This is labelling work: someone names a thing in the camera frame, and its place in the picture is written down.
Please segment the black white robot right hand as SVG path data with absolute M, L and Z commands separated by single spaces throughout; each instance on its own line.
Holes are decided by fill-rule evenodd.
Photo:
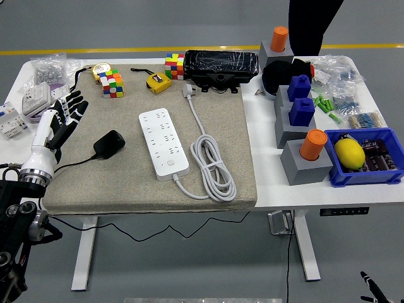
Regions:
M 374 282 L 374 280 L 366 274 L 364 271 L 360 272 L 361 277 L 364 279 L 365 283 L 368 285 L 369 290 L 373 294 L 374 298 L 372 297 L 367 297 L 367 296 L 360 296 L 360 299 L 365 301 L 365 302 L 384 302 L 384 303 L 389 303 L 392 302 L 392 300 L 389 300 L 386 298 L 386 296 L 383 294 L 381 289 L 377 286 L 377 284 Z

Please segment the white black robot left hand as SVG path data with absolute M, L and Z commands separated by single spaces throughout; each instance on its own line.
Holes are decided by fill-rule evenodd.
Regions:
M 31 146 L 31 156 L 22 165 L 21 172 L 41 171 L 54 174 L 60 161 L 57 151 L 75 131 L 83 117 L 88 102 L 79 90 L 58 99 L 40 119 Z

